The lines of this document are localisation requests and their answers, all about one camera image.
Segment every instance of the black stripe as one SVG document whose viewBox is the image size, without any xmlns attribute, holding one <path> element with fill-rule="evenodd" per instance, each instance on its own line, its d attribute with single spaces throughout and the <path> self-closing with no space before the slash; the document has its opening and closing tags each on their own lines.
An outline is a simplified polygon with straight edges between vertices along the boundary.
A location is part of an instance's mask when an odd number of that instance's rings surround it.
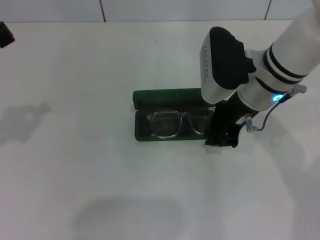
<svg viewBox="0 0 320 240">
<path fill-rule="evenodd" d="M 271 87 L 269 87 L 267 84 L 265 84 L 264 81 L 262 81 L 260 78 L 255 77 L 256 81 L 267 91 L 273 94 L 286 94 L 288 91 L 277 91 Z"/>
<path fill-rule="evenodd" d="M 267 51 L 266 50 L 264 52 L 264 55 L 263 55 L 263 63 L 266 67 L 266 69 L 276 78 L 278 79 L 279 81 L 285 83 L 285 84 L 290 84 L 290 85 L 294 85 L 294 84 L 298 84 L 300 83 L 302 80 L 298 80 L 298 81 L 292 81 L 292 80 L 288 80 L 286 78 L 284 78 L 283 76 L 279 75 L 275 70 L 273 70 L 273 68 L 270 66 L 269 62 L 268 62 L 268 59 L 267 59 Z"/>
<path fill-rule="evenodd" d="M 298 75 L 298 74 L 295 74 L 293 72 L 290 72 L 289 70 L 285 69 L 276 59 L 275 55 L 274 55 L 274 52 L 272 51 L 272 46 L 273 44 L 271 45 L 270 49 L 269 49 L 269 55 L 270 55 L 270 58 L 273 62 L 273 64 L 281 71 L 283 72 L 284 74 L 288 75 L 289 77 L 292 77 L 292 78 L 295 78 L 295 79 L 303 79 L 305 78 L 307 75 Z"/>
</svg>

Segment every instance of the wall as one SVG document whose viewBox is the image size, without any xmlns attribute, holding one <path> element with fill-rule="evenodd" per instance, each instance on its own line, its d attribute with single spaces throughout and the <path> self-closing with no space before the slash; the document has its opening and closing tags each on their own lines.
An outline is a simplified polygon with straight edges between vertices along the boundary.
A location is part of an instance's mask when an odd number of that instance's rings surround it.
<svg viewBox="0 0 320 240">
<path fill-rule="evenodd" d="M 262 20 L 270 0 L 101 0 L 113 21 Z M 293 19 L 312 0 L 273 0 L 269 20 Z M 1 0 L 4 22 L 102 22 L 100 0 Z"/>
<path fill-rule="evenodd" d="M 267 19 L 294 19 L 311 7 L 312 0 L 272 0 Z"/>
<path fill-rule="evenodd" d="M 0 0 L 4 22 L 102 22 L 99 0 Z"/>
</svg>

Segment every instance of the blue led light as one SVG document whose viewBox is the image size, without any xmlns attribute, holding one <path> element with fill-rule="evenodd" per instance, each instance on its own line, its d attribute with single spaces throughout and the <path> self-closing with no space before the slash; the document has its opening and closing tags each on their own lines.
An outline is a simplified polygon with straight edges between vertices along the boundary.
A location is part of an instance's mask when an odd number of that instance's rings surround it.
<svg viewBox="0 0 320 240">
<path fill-rule="evenodd" d="M 281 95 L 281 94 L 280 94 L 280 95 L 276 95 L 276 96 L 273 97 L 272 100 L 273 100 L 274 102 L 276 102 L 276 101 L 279 101 L 280 99 L 282 99 L 283 97 L 284 97 L 284 96 Z"/>
</svg>

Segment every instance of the white table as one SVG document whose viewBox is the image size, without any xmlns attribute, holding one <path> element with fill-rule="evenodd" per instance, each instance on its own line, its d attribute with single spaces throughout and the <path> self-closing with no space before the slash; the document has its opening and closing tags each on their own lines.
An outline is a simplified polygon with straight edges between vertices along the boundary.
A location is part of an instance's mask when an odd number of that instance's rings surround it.
<svg viewBox="0 0 320 240">
<path fill-rule="evenodd" d="M 8 24 L 1 239 L 318 240 L 320 68 L 235 149 L 134 137 L 133 91 L 199 88 L 211 27 L 261 50 L 289 23 Z"/>
</svg>

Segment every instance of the white surface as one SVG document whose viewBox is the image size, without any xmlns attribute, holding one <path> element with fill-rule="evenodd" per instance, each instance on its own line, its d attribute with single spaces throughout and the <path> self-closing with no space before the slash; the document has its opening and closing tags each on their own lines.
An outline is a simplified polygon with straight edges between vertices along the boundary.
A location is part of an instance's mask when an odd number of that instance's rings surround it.
<svg viewBox="0 0 320 240">
<path fill-rule="evenodd" d="M 275 59 L 286 70 L 308 75 L 320 64 L 320 15 L 317 11 L 310 8 L 300 14 L 274 41 L 272 50 Z"/>
<path fill-rule="evenodd" d="M 262 20 L 269 0 L 102 0 L 107 22 Z"/>
<path fill-rule="evenodd" d="M 8 24 L 17 40 L 0 50 L 1 239 L 318 240 L 319 68 L 306 94 L 235 149 L 134 137 L 133 91 L 200 87 L 211 27 L 257 50 L 289 23 Z"/>
<path fill-rule="evenodd" d="M 4 22 L 103 22 L 99 0 L 1 0 Z"/>
<path fill-rule="evenodd" d="M 295 19 L 312 6 L 312 0 L 272 0 L 267 19 Z"/>
</svg>

